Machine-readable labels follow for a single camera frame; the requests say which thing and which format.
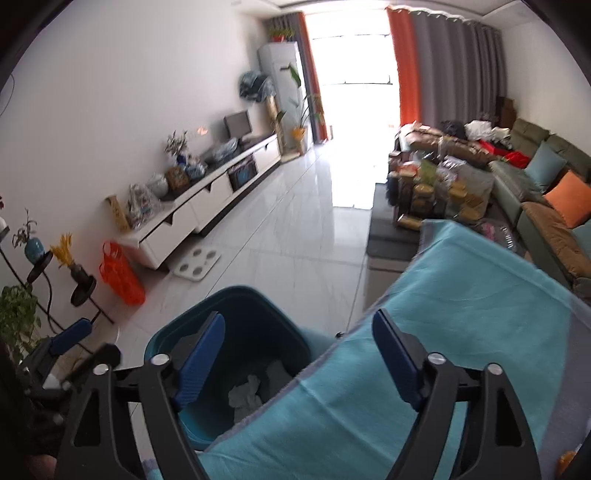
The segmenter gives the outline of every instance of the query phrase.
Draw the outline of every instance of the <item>plastic bag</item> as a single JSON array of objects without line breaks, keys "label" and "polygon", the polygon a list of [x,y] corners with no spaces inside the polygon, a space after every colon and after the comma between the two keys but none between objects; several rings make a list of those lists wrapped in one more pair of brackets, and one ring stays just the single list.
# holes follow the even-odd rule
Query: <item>plastic bag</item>
[{"label": "plastic bag", "polygon": [[103,244],[103,263],[100,276],[127,305],[142,305],[146,292],[134,271],[131,270],[119,244]]},{"label": "plastic bag", "polygon": [[129,186],[128,220],[131,228],[138,229],[154,215],[160,213],[164,206],[146,185]]},{"label": "plastic bag", "polygon": [[465,206],[478,212],[479,218],[484,217],[495,182],[494,176],[490,172],[465,164],[459,168],[458,178],[466,183],[468,195]]},{"label": "plastic bag", "polygon": [[466,124],[466,136],[468,140],[486,140],[490,141],[492,138],[492,124],[490,122],[473,120]]}]

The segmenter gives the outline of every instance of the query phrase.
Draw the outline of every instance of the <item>blue handle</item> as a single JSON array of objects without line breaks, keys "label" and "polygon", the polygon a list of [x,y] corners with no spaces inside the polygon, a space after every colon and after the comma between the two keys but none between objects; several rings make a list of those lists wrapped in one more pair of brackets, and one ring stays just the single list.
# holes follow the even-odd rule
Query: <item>blue handle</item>
[{"label": "blue handle", "polygon": [[421,392],[423,372],[407,351],[402,339],[404,334],[394,325],[388,313],[382,310],[374,315],[372,333],[400,398],[419,411],[426,399]]},{"label": "blue handle", "polygon": [[51,339],[49,353],[52,355],[63,355],[75,344],[88,337],[91,332],[92,323],[90,320],[81,318]]},{"label": "blue handle", "polygon": [[220,313],[213,312],[195,335],[196,344],[178,371],[178,391],[174,401],[180,410],[197,400],[225,335],[226,320]]}]

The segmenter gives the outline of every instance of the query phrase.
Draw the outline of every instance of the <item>orange curtain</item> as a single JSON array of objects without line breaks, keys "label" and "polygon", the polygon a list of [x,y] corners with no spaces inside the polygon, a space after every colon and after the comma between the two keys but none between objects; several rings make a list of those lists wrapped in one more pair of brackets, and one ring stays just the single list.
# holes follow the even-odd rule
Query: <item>orange curtain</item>
[{"label": "orange curtain", "polygon": [[305,52],[302,52],[302,55],[309,59],[307,67],[311,79],[310,90],[316,96],[316,107],[311,107],[311,110],[314,110],[316,113],[320,114],[320,119],[317,120],[320,138],[317,139],[317,141],[324,142],[329,139],[329,136],[326,130],[326,123],[324,122],[324,107],[322,107],[322,98],[320,97],[320,82],[318,81],[318,74],[316,73],[316,64],[314,63],[314,56],[312,55],[310,35],[308,34],[308,25],[306,25],[306,16],[303,14],[303,12],[298,12],[297,15],[301,31],[301,42],[299,42],[299,46],[300,48],[305,50]]},{"label": "orange curtain", "polygon": [[398,63],[400,124],[411,124],[421,119],[421,85],[414,27],[408,10],[387,7],[386,12]]}]

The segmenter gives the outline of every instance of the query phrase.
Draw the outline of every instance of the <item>tv cabinet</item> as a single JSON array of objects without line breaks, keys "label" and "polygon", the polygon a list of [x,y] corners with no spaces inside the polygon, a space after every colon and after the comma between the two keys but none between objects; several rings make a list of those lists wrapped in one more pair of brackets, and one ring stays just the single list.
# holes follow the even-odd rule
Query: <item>tv cabinet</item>
[{"label": "tv cabinet", "polygon": [[[253,155],[257,175],[237,191],[232,190],[228,169]],[[271,170],[280,164],[277,135],[258,138],[241,153],[210,171],[182,192],[165,209],[139,229],[120,235],[116,241],[132,260],[149,268],[158,268],[192,232],[210,229],[214,219],[227,213],[240,198],[248,194]]]}]

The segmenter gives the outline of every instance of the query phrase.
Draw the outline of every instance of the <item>sofa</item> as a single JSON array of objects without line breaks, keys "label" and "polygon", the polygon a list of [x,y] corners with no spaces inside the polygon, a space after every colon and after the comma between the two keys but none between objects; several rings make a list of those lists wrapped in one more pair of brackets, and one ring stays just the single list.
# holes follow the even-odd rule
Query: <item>sofa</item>
[{"label": "sofa", "polygon": [[493,197],[517,229],[536,266],[583,300],[591,301],[588,253],[567,226],[563,215],[544,195],[552,191],[569,171],[589,184],[591,157],[558,135],[551,135],[548,130],[523,119],[515,122],[511,142],[516,150],[534,157],[534,160],[544,143],[544,149],[550,147],[564,160],[564,167],[552,183],[542,189],[526,170],[504,161],[490,162],[488,168],[495,179]]}]

